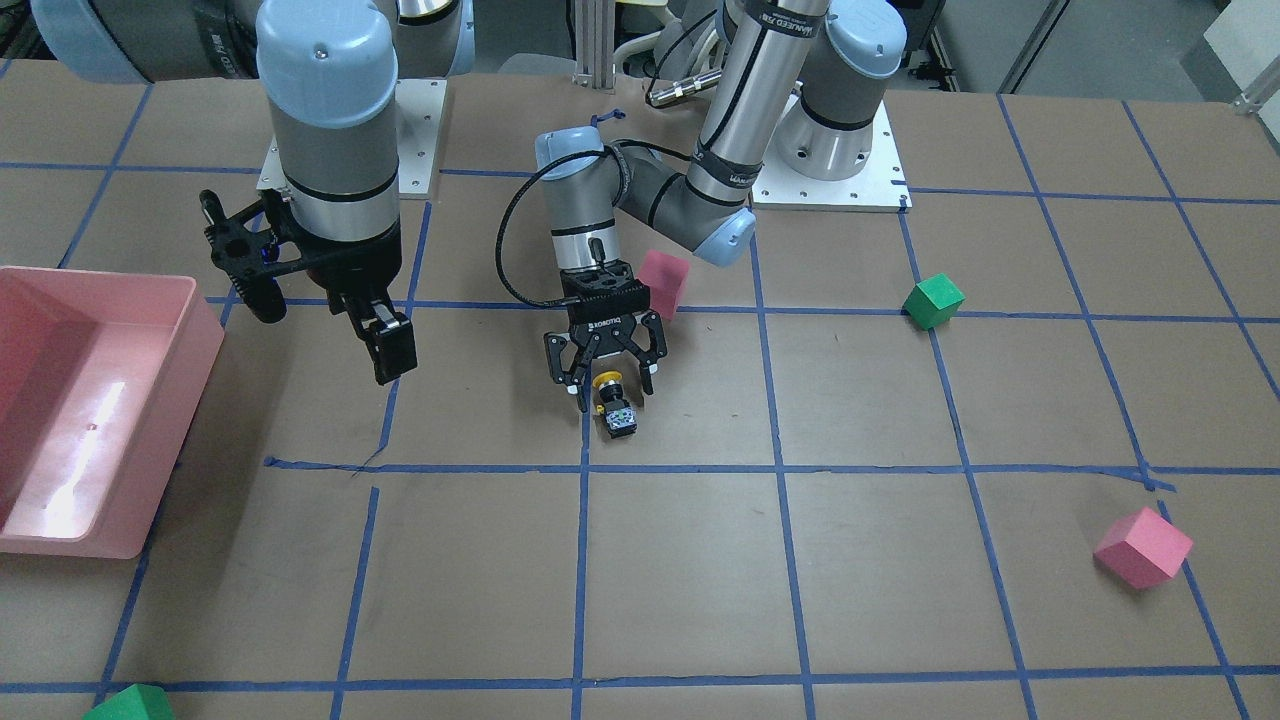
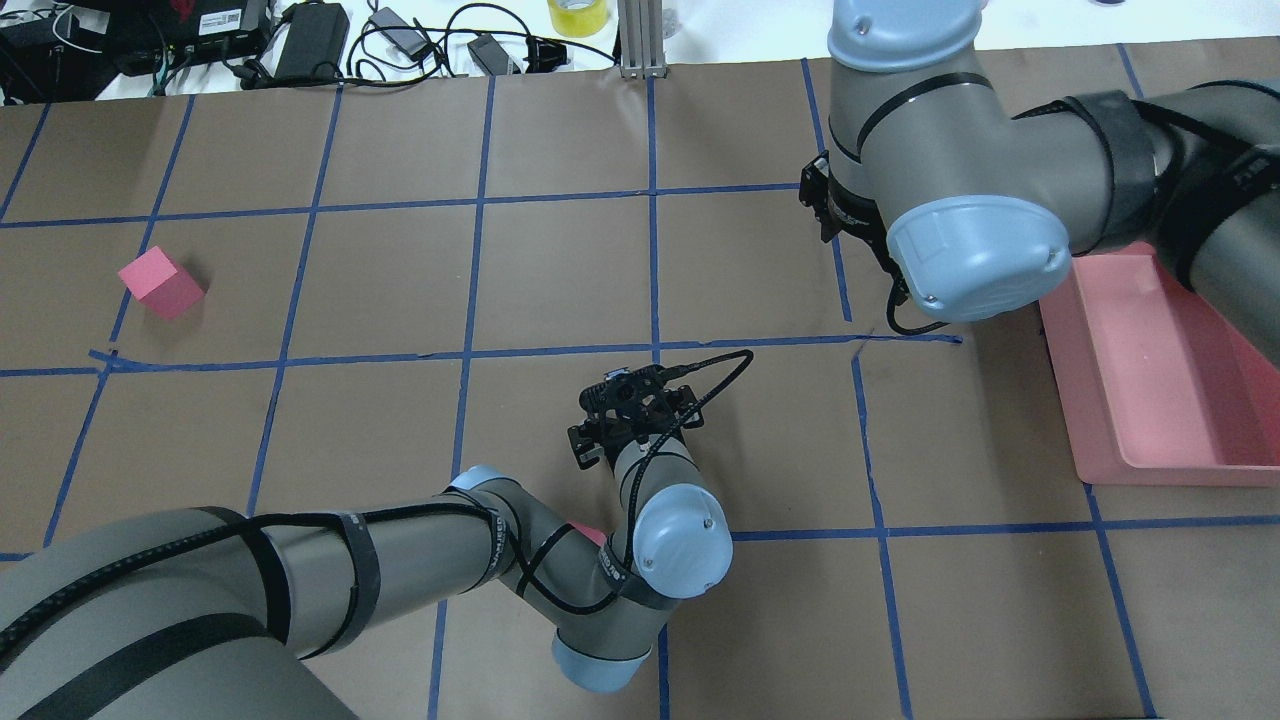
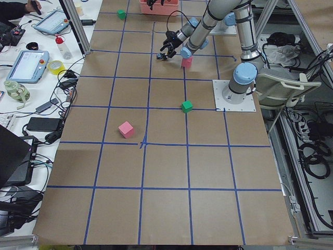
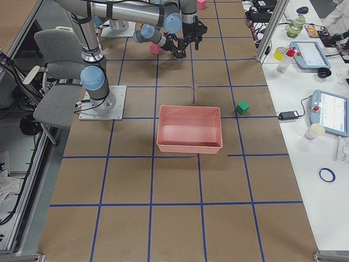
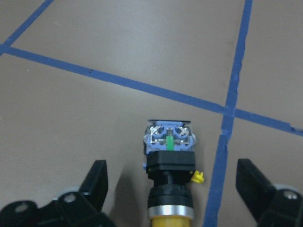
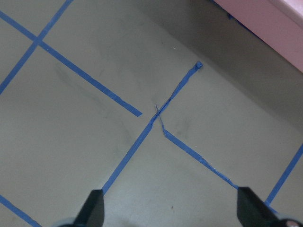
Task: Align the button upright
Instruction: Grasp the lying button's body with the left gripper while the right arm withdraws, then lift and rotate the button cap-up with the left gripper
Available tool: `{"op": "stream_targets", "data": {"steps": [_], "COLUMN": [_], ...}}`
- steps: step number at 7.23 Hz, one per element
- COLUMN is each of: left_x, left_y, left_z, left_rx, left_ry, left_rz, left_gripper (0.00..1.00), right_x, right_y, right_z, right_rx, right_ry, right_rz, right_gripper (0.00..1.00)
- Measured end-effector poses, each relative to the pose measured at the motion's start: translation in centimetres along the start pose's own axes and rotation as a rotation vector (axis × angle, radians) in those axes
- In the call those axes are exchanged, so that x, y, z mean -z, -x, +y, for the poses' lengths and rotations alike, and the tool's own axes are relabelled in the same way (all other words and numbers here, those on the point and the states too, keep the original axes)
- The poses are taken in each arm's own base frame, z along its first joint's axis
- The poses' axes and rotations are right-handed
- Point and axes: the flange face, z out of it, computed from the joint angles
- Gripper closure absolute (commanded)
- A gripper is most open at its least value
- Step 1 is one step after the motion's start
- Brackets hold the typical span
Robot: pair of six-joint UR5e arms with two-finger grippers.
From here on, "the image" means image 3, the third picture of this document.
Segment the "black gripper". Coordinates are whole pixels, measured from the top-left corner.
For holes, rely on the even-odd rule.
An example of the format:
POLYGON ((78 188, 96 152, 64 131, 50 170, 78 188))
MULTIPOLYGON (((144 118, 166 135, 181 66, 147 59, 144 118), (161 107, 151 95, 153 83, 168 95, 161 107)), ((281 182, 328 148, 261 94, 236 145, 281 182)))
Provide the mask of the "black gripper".
POLYGON ((166 39, 163 42, 162 47, 160 48, 160 51, 164 51, 165 49, 168 50, 166 53, 167 58, 172 58, 173 56, 176 55, 176 48, 179 47, 183 41, 178 37, 180 34, 180 30, 177 31, 171 31, 167 30, 166 31, 166 39))
POLYGON ((153 9, 153 6, 155 4, 159 4, 161 6, 164 6, 165 3, 167 4, 170 4, 171 3, 171 0, 146 0, 146 5, 150 8, 150 9, 153 9))

